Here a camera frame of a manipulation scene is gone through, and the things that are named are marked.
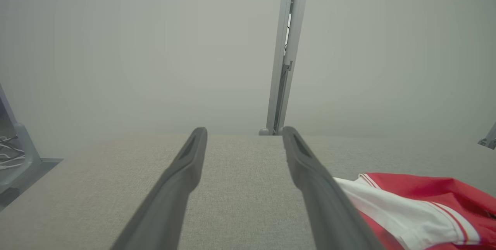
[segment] red and white garment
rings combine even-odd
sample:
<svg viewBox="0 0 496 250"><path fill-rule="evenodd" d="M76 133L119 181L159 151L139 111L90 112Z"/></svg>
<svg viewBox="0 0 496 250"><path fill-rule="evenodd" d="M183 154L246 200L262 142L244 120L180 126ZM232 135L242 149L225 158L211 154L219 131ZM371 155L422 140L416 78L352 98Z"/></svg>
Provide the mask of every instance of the red and white garment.
<svg viewBox="0 0 496 250"><path fill-rule="evenodd" d="M496 199L452 178L335 179L387 250L495 250Z"/></svg>

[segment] gray table surface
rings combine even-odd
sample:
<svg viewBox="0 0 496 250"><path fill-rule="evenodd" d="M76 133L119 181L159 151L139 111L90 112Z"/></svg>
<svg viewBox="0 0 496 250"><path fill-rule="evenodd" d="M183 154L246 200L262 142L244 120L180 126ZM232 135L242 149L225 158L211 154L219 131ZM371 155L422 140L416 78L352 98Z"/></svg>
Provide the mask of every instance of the gray table surface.
<svg viewBox="0 0 496 250"><path fill-rule="evenodd" d="M108 249L186 139L106 142L67 158L0 212L2 249ZM304 139L335 177L451 176L496 195L496 152L473 141ZM179 249L312 248L281 137L210 136Z"/></svg>

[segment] red stripe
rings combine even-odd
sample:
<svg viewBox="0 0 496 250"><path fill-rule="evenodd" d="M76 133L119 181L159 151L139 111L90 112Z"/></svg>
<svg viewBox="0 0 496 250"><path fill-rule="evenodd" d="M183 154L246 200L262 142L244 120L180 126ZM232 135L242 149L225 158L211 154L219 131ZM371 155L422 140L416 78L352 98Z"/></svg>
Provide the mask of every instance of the red stripe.
<svg viewBox="0 0 496 250"><path fill-rule="evenodd" d="M365 181L367 181L367 183L372 186L372 187L375 187L366 177L365 177L365 174L362 174L361 176L363 176L363 179L365 179Z"/></svg>
<svg viewBox="0 0 496 250"><path fill-rule="evenodd" d="M435 206L441 208L442 210L444 210L446 213L448 213L452 218L453 220L455 220L455 222L458 224L458 226L460 227L460 229L462 230L462 234L463 234L463 244L467 244L467 241L468 241L468 235L467 235L467 231L462 227L462 224L460 224L459 220L457 220L457 218L455 216L453 216L453 214L451 214L449 211L447 211L446 209L444 209L442 206L440 206L439 204L435 203L435 202L432 202L432 201L429 201L431 204L434 204Z"/></svg>
<svg viewBox="0 0 496 250"><path fill-rule="evenodd" d="M372 185L372 187L379 188L379 187L374 185L374 182L372 182L372 179L368 175L366 175L366 174L362 174L362 175L365 177L365 179L367 179L367 181Z"/></svg>

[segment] white partition panel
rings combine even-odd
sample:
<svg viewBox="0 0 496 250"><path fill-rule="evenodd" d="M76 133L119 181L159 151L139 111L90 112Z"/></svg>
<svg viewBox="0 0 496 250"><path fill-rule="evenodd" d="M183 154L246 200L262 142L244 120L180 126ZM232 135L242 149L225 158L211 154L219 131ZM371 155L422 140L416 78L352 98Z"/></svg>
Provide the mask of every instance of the white partition panel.
<svg viewBox="0 0 496 250"><path fill-rule="evenodd" d="M0 83L42 157L266 123L280 0L0 0Z"/></svg>
<svg viewBox="0 0 496 250"><path fill-rule="evenodd" d="M465 136L496 121L496 0L307 0L285 125Z"/></svg>

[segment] red fabric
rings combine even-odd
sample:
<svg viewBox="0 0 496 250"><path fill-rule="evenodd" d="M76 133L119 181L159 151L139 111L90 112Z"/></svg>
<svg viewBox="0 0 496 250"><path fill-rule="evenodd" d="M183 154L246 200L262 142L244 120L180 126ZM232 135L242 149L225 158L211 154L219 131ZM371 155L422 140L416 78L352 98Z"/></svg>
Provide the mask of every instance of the red fabric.
<svg viewBox="0 0 496 250"><path fill-rule="evenodd" d="M381 189L414 200L429 201L449 206L468 220L480 236L480 245L454 245L444 243L429 250L495 250L496 249L496 199L452 178L431 178L409 174L367 173ZM388 250L402 250L401 245L391 244L388 233L377 223L367 223Z"/></svg>

